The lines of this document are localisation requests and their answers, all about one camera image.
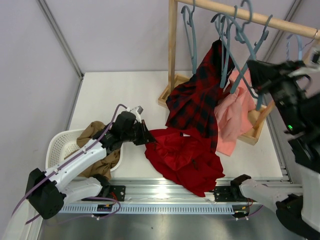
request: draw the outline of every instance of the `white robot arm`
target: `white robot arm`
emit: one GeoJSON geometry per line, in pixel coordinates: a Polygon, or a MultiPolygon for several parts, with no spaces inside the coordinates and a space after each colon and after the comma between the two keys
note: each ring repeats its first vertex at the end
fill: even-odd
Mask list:
{"type": "Polygon", "coordinates": [[[286,125],[295,161],[301,173],[303,196],[286,194],[242,175],[231,181],[241,197],[251,198],[276,213],[290,231],[320,239],[320,93],[307,98],[297,80],[320,72],[320,46],[312,50],[310,63],[286,61],[281,64],[249,60],[252,87],[257,94],[270,93],[286,125]]]}
{"type": "Polygon", "coordinates": [[[87,167],[119,149],[124,142],[143,145],[155,141],[144,120],[141,120],[142,111],[140,106],[127,108],[127,111],[117,116],[111,128],[109,124],[97,132],[84,147],[64,161],[45,171],[36,168],[30,173],[26,198],[41,217],[49,219],[66,204],[95,197],[101,191],[106,191],[110,184],[101,175],[83,181],[71,181],[87,167]]]}

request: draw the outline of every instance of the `white plastic basket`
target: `white plastic basket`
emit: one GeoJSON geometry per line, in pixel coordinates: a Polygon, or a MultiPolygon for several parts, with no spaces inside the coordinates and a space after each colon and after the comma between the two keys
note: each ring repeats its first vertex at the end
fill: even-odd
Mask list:
{"type": "MultiPolygon", "coordinates": [[[[84,129],[63,131],[55,135],[50,141],[48,151],[46,152],[45,168],[51,168],[58,163],[61,163],[66,156],[80,149],[77,145],[77,138],[81,135],[84,129]]],[[[118,163],[110,169],[110,171],[116,170],[122,161],[123,157],[123,145],[120,149],[120,159],[118,163]]]]}

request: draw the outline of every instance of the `wooden post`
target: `wooden post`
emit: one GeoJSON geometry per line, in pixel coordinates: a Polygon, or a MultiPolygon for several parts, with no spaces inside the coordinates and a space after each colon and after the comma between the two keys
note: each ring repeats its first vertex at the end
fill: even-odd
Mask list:
{"type": "Polygon", "coordinates": [[[176,39],[177,39],[177,12],[178,2],[169,0],[169,56],[168,56],[168,91],[169,94],[175,88],[176,68],[176,39]]]}
{"type": "Polygon", "coordinates": [[[271,111],[275,108],[276,103],[275,101],[271,101],[268,106],[263,110],[263,112],[259,115],[258,119],[256,120],[253,128],[258,129],[259,125],[266,119],[266,117],[271,113],[271,111]]]}

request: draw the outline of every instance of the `blue plastic hanger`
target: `blue plastic hanger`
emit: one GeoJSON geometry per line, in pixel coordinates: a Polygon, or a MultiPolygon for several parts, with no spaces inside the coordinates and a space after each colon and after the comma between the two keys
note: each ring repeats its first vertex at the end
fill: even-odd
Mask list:
{"type": "MultiPolygon", "coordinates": [[[[268,27],[269,22],[270,22],[270,20],[271,20],[272,17],[273,17],[273,15],[271,14],[271,15],[269,16],[268,20],[266,21],[266,24],[264,25],[264,28],[263,28],[263,31],[262,31],[262,35],[261,35],[259,41],[254,43],[254,49],[253,49],[253,51],[254,51],[255,54],[257,54],[257,52],[258,52],[259,48],[261,47],[262,43],[267,39],[267,37],[268,37],[268,35],[269,35],[269,31],[267,30],[267,27],[268,27]]],[[[245,72],[247,71],[247,69],[248,69],[248,65],[245,64],[245,65],[243,66],[243,68],[241,69],[241,72],[242,72],[243,74],[245,74],[245,72]]],[[[237,89],[240,81],[241,81],[241,76],[238,75],[238,77],[236,78],[236,80],[234,81],[234,84],[232,85],[232,87],[231,87],[231,89],[230,89],[230,93],[231,93],[231,94],[234,94],[234,93],[235,93],[235,91],[236,91],[236,89],[237,89]]],[[[245,85],[248,87],[249,84],[248,84],[247,80],[246,80],[246,79],[243,79],[243,81],[244,81],[245,85]]]]}
{"type": "Polygon", "coordinates": [[[197,72],[197,41],[196,41],[196,30],[195,30],[195,25],[194,25],[194,20],[193,20],[193,15],[194,15],[195,9],[196,9],[196,0],[193,0],[192,11],[190,11],[190,8],[187,5],[183,6],[181,9],[181,13],[183,16],[184,29],[185,29],[185,33],[186,33],[186,39],[188,42],[189,53],[190,53],[190,57],[191,57],[192,73],[193,74],[196,74],[196,72],[197,72]],[[186,21],[186,10],[189,15],[188,21],[186,21]],[[192,31],[193,53],[192,53],[192,49],[191,49],[191,43],[190,43],[187,25],[189,25],[191,27],[191,31],[192,31]]]}
{"type": "Polygon", "coordinates": [[[237,40],[237,41],[240,42],[241,44],[244,44],[244,43],[245,43],[245,40],[244,40],[243,38],[241,38],[241,36],[239,35],[239,32],[241,32],[241,33],[244,32],[245,26],[251,23],[251,21],[252,21],[252,15],[253,15],[253,8],[252,8],[252,4],[251,4],[251,1],[250,1],[250,0],[242,0],[242,2],[241,2],[241,4],[240,4],[240,7],[243,7],[245,3],[247,3],[248,8],[249,8],[249,12],[250,12],[249,21],[245,21],[245,22],[242,24],[241,29],[238,29],[238,28],[235,29],[236,36],[235,36],[235,38],[234,38],[235,40],[237,40]]]}
{"type": "MultiPolygon", "coordinates": [[[[236,21],[236,15],[237,15],[237,10],[238,10],[238,7],[235,6],[234,7],[234,10],[235,10],[235,14],[234,14],[234,17],[232,18],[230,15],[226,14],[226,13],[217,13],[211,20],[211,23],[215,22],[215,29],[217,30],[218,32],[218,35],[221,39],[221,42],[222,44],[224,45],[226,51],[227,51],[227,54],[226,54],[226,59],[229,59],[229,56],[230,58],[232,59],[236,69],[238,70],[239,72],[239,78],[243,79],[251,96],[255,99],[257,99],[257,104],[256,104],[256,109],[259,110],[260,107],[261,107],[261,104],[262,104],[262,96],[261,95],[254,95],[254,93],[252,92],[251,90],[251,87],[249,86],[248,82],[246,81],[245,79],[245,76],[244,76],[244,72],[245,71],[241,71],[240,68],[239,68],[239,65],[237,64],[237,62],[235,61],[235,58],[233,56],[233,54],[231,53],[230,51],[230,29],[231,29],[231,26],[232,24],[235,26],[236,28],[236,37],[235,37],[235,40],[237,40],[238,42],[242,43],[242,44],[246,44],[247,45],[247,48],[249,50],[249,53],[250,53],[250,59],[252,60],[255,60],[256,59],[256,52],[259,50],[262,42],[267,38],[268,36],[268,33],[269,31],[266,30],[267,26],[268,26],[268,23],[270,21],[270,19],[272,18],[272,16],[269,17],[264,29],[263,29],[263,33],[262,33],[262,36],[260,38],[260,40],[258,41],[258,43],[255,43],[255,48],[253,49],[250,42],[249,42],[249,39],[247,38],[247,36],[245,35],[244,33],[244,28],[245,28],[245,25],[249,24],[252,19],[252,5],[251,5],[251,2],[250,0],[243,0],[242,3],[241,3],[241,6],[243,6],[244,3],[247,3],[248,6],[249,6],[249,10],[250,10],[250,18],[249,18],[249,21],[246,21],[244,24],[242,24],[242,27],[239,26],[239,24],[237,23],[236,21]],[[226,31],[224,33],[224,22],[227,22],[227,27],[226,27],[226,31]]],[[[220,87],[224,87],[225,86],[225,83],[226,83],[226,78],[227,78],[227,70],[228,70],[228,61],[225,61],[222,60],[222,63],[224,65],[223,67],[223,71],[222,71],[222,76],[221,76],[221,83],[220,83],[220,87]]]]}
{"type": "Polygon", "coordinates": [[[296,34],[290,34],[287,38],[286,38],[286,60],[290,59],[290,38],[292,36],[296,37],[296,41],[298,42],[298,60],[302,60],[302,41],[301,41],[301,37],[299,35],[296,34]]]}

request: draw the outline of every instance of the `brown garment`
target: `brown garment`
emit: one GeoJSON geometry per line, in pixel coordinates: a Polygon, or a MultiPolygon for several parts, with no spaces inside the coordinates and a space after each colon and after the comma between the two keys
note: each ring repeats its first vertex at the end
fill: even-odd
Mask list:
{"type": "MultiPolygon", "coordinates": [[[[92,122],[81,135],[76,139],[76,144],[82,148],[87,142],[100,130],[105,127],[103,122],[94,121],[92,122]]],[[[100,174],[111,179],[110,169],[117,165],[120,159],[120,149],[113,151],[104,159],[97,161],[96,163],[89,166],[86,170],[80,173],[79,177],[89,178],[95,174],[100,174]]]]}

